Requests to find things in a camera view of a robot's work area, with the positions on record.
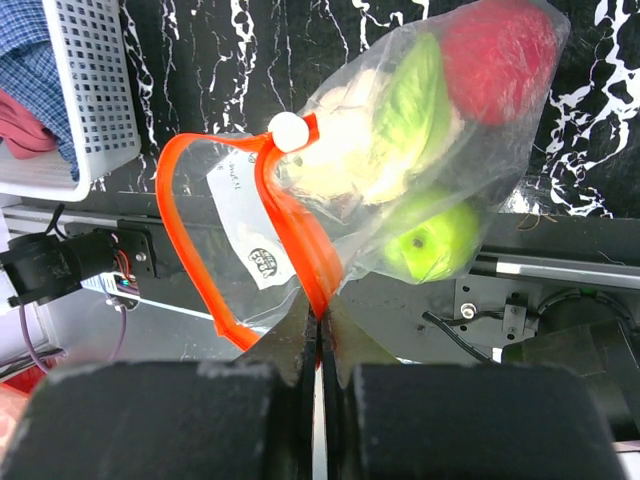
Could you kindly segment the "fake green white cabbage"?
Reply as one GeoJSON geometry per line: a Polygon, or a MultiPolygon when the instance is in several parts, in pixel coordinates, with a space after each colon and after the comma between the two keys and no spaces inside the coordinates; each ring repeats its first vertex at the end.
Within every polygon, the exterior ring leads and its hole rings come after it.
{"type": "Polygon", "coordinates": [[[353,195],[367,205],[403,195],[462,128],[431,33],[393,35],[339,71],[307,102],[319,138],[280,165],[282,178],[318,201],[353,195]]]}

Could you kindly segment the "clear zip top bag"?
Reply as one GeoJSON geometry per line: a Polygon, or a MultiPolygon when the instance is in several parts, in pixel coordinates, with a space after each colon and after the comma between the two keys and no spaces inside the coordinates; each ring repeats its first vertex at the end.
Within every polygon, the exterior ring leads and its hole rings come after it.
{"type": "Polygon", "coordinates": [[[385,34],[261,134],[170,139],[156,201],[216,333],[247,350],[296,297],[321,316],[370,273],[467,273],[570,31],[546,1],[474,1],[385,34]]]}

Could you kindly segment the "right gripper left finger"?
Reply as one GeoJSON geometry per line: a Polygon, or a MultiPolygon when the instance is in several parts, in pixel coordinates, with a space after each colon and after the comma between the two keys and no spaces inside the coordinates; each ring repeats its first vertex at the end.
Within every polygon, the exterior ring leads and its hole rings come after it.
{"type": "Polygon", "coordinates": [[[308,479],[316,321],[304,294],[232,361],[82,364],[36,388],[5,479],[308,479]]]}

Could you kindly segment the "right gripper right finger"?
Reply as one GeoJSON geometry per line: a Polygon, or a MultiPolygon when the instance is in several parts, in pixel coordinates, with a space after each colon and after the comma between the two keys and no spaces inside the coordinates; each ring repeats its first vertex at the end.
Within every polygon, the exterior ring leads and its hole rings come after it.
{"type": "Polygon", "coordinates": [[[563,368],[405,364],[333,301],[319,323],[331,479],[622,479],[604,416],[563,368]]]}

